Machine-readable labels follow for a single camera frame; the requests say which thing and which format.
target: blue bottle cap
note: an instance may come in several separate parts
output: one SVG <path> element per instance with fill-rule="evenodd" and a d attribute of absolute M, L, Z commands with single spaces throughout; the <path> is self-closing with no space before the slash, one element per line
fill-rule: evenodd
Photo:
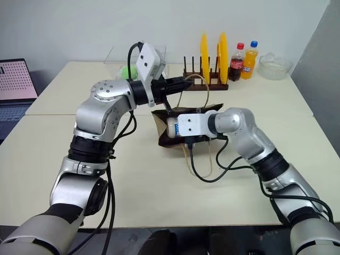
<path fill-rule="evenodd" d="M 257 47 L 257 41 L 251 41 L 250 47 L 256 48 Z"/>

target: bottle label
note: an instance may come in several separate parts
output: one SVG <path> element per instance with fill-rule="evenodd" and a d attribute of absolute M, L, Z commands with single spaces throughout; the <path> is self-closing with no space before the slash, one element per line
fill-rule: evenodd
<path fill-rule="evenodd" d="M 180 136 L 180 131 L 179 131 L 179 124 L 175 123 L 175 137 Z"/>
<path fill-rule="evenodd" d="M 230 63 L 230 67 L 233 69 L 241 69 L 243 67 L 243 60 L 240 59 L 232 59 Z"/>
<path fill-rule="evenodd" d="M 244 66 L 242 71 L 245 72 L 245 73 L 250 73 L 251 72 L 251 67 Z"/>

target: yellow plate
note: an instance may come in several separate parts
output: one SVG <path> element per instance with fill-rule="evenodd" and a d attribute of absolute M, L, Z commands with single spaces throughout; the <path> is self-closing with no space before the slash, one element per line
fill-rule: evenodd
<path fill-rule="evenodd" d="M 210 72 L 209 72 L 209 60 L 208 60 L 208 39 L 205 33 L 202 35 L 200 48 L 201 48 L 203 77 L 204 79 L 206 79 L 207 83 L 209 84 Z"/>
<path fill-rule="evenodd" d="M 227 36 L 221 33 L 217 44 L 218 68 L 220 69 L 220 79 L 222 84 L 227 84 L 228 80 L 228 46 Z"/>

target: red bottle cap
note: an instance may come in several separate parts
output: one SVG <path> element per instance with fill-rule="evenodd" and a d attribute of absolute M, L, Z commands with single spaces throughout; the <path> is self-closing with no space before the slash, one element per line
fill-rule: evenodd
<path fill-rule="evenodd" d="M 241 42 L 239 42 L 239 43 L 237 44 L 237 48 L 238 48 L 238 49 L 243 49 L 243 48 L 244 48 L 244 44 L 241 43 Z"/>

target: laptop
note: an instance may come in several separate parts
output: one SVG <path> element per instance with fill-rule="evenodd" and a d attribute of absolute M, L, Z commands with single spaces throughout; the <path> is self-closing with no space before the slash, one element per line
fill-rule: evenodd
<path fill-rule="evenodd" d="M 25 60 L 0 60 L 0 143 L 37 97 Z"/>

